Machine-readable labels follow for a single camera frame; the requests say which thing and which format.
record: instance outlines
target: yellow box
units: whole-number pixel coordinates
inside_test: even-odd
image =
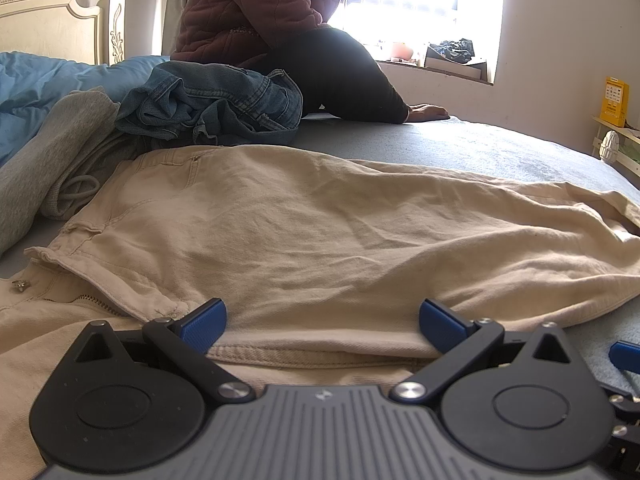
[[[629,85],[615,77],[607,77],[600,118],[623,128],[626,122],[626,106],[629,102]]]

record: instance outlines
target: window sill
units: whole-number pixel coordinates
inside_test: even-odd
[[[476,83],[480,83],[480,84],[483,84],[483,85],[489,85],[489,86],[493,86],[494,85],[493,83],[489,83],[487,81],[482,81],[480,79],[474,79],[472,77],[469,77],[469,76],[466,76],[466,75],[462,75],[462,74],[456,74],[455,72],[447,72],[446,70],[439,70],[437,68],[416,66],[416,65],[407,64],[407,63],[398,63],[397,61],[378,61],[378,63],[384,63],[384,64],[387,64],[387,65],[404,66],[404,67],[407,67],[410,70],[426,70],[427,72],[435,72],[437,74],[450,75],[452,77],[459,77],[460,79],[467,79],[469,81],[475,81]]]

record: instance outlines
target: mattress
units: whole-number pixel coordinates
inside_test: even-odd
[[[583,153],[487,124],[457,118],[421,124],[376,124],[342,121],[316,114],[302,121],[293,146],[341,158],[420,164],[525,182],[571,182],[595,190],[616,190],[636,203],[640,191],[617,171]],[[9,277],[27,263],[22,250],[46,246],[62,227],[38,219],[29,234],[0,259],[0,277]],[[640,393],[633,374],[616,370],[608,361],[616,340],[640,343],[640,298],[611,314],[570,327],[567,333],[596,377],[608,384]]]

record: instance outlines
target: pot on windowsill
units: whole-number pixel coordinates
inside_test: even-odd
[[[405,61],[410,61],[414,55],[414,50],[405,43],[393,43],[390,55],[391,57],[399,57]]]

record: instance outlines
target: black pants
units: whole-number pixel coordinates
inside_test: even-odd
[[[303,115],[327,112],[351,121],[403,123],[408,107],[360,43],[336,28],[304,32],[247,67],[283,69],[303,97]]]

